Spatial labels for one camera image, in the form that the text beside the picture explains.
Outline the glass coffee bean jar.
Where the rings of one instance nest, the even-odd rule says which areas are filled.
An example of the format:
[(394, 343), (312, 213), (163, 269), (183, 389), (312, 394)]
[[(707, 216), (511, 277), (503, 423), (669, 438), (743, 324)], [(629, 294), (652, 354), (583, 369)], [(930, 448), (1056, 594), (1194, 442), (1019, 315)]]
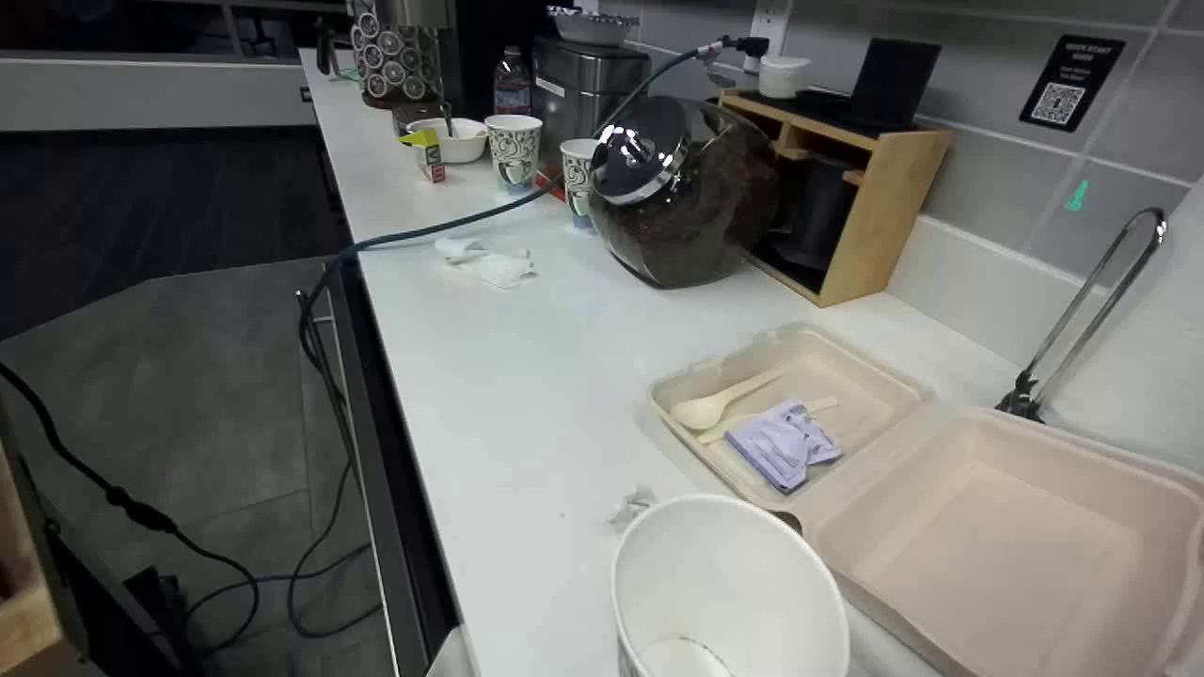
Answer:
[(716, 102), (643, 96), (608, 121), (587, 169), (604, 250), (654, 290), (726, 277), (772, 229), (772, 139)]

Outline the small white ceramic bowl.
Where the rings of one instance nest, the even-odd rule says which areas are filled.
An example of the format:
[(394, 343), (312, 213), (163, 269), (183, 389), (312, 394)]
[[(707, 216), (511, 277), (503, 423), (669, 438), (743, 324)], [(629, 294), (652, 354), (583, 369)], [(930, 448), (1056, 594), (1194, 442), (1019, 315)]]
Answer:
[(471, 121), (471, 117), (421, 117), (421, 121), (409, 121), (409, 132), (419, 129), (429, 129), (435, 139), (439, 139), (439, 160), (442, 165), (471, 165), (485, 154), (485, 125), (483, 121)]

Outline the large white paper bowl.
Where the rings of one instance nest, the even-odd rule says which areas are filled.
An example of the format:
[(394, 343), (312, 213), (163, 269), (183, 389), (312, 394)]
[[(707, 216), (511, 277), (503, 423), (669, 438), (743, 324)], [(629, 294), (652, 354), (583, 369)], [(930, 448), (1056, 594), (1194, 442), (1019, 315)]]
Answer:
[(816, 547), (732, 497), (643, 507), (608, 565), (621, 677), (848, 677), (850, 621)]

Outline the patterned paper plate bowl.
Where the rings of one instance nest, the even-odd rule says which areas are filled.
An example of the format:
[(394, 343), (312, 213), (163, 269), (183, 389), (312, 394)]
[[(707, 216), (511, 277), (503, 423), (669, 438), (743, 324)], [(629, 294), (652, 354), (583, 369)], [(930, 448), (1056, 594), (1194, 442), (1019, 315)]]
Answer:
[(548, 5), (548, 17), (565, 42), (578, 46), (621, 46), (637, 31), (631, 16), (604, 16), (562, 5)]

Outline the crumpled white napkin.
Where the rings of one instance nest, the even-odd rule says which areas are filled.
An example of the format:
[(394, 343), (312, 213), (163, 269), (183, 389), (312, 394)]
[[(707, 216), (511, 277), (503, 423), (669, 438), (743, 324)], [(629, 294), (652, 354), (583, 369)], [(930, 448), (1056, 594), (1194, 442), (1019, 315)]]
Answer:
[(431, 248), (450, 269), (485, 290), (516, 290), (538, 275), (532, 254), (490, 250), (475, 238), (435, 238)]

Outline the beige plastic spoon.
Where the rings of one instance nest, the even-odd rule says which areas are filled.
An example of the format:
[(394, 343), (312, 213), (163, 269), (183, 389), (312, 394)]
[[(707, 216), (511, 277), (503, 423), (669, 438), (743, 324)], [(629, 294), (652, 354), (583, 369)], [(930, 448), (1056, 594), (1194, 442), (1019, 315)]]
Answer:
[(723, 421), (726, 404), (776, 382), (776, 372), (764, 372), (764, 377), (751, 377), (751, 381), (740, 381), (740, 382), (731, 382), (723, 389), (710, 389), (710, 394), (700, 394), (700, 399), (686, 399), (669, 408), (669, 418), (693, 432), (707, 432)]

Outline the patterned paper cup near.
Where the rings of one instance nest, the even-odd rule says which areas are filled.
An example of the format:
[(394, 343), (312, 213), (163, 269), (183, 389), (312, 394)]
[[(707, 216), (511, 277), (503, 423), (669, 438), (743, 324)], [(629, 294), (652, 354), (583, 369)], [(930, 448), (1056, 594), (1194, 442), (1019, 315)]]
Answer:
[(562, 184), (565, 184), (565, 203), (574, 225), (589, 225), (589, 157), (594, 157), (594, 139), (562, 142)]

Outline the patterned paper cup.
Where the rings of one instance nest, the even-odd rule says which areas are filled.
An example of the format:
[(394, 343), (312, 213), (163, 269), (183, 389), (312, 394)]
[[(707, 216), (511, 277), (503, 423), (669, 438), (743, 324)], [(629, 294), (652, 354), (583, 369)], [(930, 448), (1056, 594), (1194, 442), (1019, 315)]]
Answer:
[(509, 193), (532, 186), (538, 174), (542, 121), (528, 111), (491, 111), (485, 132), (498, 179)]
[(562, 142), (562, 184), (565, 184), (565, 203), (574, 225), (589, 225), (589, 157), (594, 157), (594, 139)]

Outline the purple wrapped packet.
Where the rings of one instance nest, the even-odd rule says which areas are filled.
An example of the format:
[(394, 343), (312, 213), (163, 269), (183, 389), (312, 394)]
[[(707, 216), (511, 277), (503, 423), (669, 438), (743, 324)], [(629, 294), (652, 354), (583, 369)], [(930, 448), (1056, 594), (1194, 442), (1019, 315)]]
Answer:
[(812, 465), (836, 463), (840, 442), (806, 403), (784, 403), (726, 432), (726, 442), (777, 492), (809, 481)]

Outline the patterned paper cup far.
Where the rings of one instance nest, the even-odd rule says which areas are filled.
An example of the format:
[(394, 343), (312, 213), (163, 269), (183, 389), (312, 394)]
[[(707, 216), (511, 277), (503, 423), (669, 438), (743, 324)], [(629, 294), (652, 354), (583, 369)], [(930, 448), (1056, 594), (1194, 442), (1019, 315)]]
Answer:
[(538, 174), (542, 121), (528, 111), (491, 111), (485, 132), (498, 179), (509, 193), (532, 186)]

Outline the clear plastic water bottle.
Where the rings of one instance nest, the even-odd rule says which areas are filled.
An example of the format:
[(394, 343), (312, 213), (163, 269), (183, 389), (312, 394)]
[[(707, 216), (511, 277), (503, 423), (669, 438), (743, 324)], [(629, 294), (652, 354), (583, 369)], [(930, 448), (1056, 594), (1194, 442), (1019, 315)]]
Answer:
[(532, 66), (519, 46), (509, 46), (491, 66), (491, 110), (528, 111), (532, 110)]

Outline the wooden shelf organizer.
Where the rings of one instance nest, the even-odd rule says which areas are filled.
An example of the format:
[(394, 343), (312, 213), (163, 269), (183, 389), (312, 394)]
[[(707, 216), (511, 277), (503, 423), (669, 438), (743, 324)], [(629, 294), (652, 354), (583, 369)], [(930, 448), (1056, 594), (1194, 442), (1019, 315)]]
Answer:
[(856, 132), (740, 89), (717, 96), (751, 121), (784, 176), (776, 229), (748, 254), (816, 303), (880, 294), (950, 146), (947, 132)]

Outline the open beige takeout container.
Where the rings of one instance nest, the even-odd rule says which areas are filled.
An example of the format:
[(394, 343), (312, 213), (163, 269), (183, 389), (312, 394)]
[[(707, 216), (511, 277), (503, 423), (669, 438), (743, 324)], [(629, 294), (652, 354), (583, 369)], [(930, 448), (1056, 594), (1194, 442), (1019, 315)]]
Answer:
[(840, 458), (784, 492), (723, 423), (677, 438), (738, 497), (785, 510), (848, 598), (959, 677), (1169, 677), (1201, 641), (1204, 483), (1190, 468), (943, 404), (812, 327), (652, 388), (654, 408), (732, 389), (723, 423), (799, 403)]

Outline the chrome sink faucet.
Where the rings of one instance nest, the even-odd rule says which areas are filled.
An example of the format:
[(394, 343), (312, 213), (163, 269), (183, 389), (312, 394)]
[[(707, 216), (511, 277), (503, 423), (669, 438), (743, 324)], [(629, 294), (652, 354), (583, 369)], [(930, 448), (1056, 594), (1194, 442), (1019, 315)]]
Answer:
[(1169, 231), (1164, 208), (1141, 208), (1126, 216), (1116, 238), (1107, 245), (1100, 262), (1088, 269), (1071, 299), (1055, 318), (1051, 333), (1039, 343), (1033, 357), (1017, 372), (1013, 388), (1002, 394), (998, 408), (1039, 421), (1046, 399), (1075, 369), (1081, 354), (1113, 315), (1122, 297), (1144, 275)]

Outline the black QR code sign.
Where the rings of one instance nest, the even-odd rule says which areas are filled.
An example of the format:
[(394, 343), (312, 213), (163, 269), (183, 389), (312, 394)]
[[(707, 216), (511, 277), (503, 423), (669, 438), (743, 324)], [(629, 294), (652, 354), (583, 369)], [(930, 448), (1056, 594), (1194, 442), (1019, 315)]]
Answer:
[(1075, 132), (1122, 53), (1116, 38), (1062, 33), (1019, 121)]

